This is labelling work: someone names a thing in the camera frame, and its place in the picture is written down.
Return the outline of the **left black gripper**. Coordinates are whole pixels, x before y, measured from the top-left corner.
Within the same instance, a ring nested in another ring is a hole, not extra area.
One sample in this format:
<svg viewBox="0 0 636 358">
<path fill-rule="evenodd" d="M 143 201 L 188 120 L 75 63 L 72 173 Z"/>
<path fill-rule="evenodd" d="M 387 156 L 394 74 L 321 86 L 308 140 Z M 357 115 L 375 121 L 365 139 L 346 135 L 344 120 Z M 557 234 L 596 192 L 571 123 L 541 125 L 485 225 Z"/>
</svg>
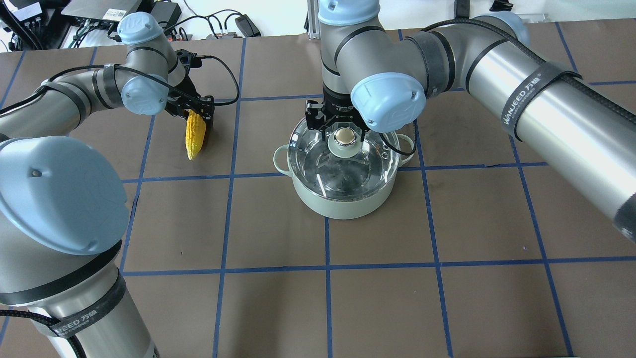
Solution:
<svg viewBox="0 0 636 358">
<path fill-rule="evenodd" d="M 201 96 L 189 75 L 168 92 L 165 111 L 172 116 L 187 120 L 188 112 L 195 111 L 202 115 L 207 131 L 214 128 L 215 104 L 213 96 Z"/>
</svg>

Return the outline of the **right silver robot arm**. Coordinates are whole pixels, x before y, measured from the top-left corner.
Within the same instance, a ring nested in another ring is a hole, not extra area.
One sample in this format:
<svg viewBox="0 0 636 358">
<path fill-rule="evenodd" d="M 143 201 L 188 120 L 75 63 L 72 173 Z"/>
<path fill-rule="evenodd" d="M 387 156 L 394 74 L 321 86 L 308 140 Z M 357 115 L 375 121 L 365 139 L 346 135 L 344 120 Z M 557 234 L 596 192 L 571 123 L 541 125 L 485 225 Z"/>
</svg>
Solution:
<svg viewBox="0 0 636 358">
<path fill-rule="evenodd" d="M 397 131 L 428 99 L 463 88 L 635 240 L 634 113 L 533 52 L 514 13 L 445 20 L 394 42 L 379 12 L 377 0 L 318 1 L 324 102 L 308 102 L 310 129 Z"/>
</svg>

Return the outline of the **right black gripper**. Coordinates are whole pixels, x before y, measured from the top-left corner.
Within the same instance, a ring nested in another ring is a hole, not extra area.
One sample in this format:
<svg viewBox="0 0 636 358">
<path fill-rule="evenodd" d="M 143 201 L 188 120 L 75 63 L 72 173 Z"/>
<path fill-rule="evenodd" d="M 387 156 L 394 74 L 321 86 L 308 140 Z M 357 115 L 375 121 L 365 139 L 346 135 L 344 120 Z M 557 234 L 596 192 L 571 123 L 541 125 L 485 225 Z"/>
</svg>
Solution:
<svg viewBox="0 0 636 358">
<path fill-rule="evenodd" d="M 354 124 L 361 144 L 370 131 L 359 111 L 353 106 L 350 95 L 344 93 L 325 93 L 321 103 L 307 100 L 305 122 L 308 129 L 320 131 L 323 141 L 328 140 L 337 122 Z"/>
</svg>

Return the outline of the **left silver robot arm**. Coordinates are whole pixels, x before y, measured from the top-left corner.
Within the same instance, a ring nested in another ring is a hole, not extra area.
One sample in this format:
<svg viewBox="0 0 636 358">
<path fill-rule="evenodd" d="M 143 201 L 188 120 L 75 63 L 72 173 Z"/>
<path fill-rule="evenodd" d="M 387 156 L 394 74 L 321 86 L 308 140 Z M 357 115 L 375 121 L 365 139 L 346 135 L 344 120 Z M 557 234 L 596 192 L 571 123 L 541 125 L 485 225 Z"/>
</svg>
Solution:
<svg viewBox="0 0 636 358">
<path fill-rule="evenodd" d="M 62 71 L 1 111 L 1 315 L 30 320 L 64 358 L 159 357 L 114 262 L 129 225 L 123 184 L 69 133 L 98 111 L 168 111 L 186 120 L 193 159 L 213 122 L 214 98 L 188 75 L 200 57 L 173 50 L 149 13 L 125 16 L 118 34 L 125 64 Z"/>
</svg>

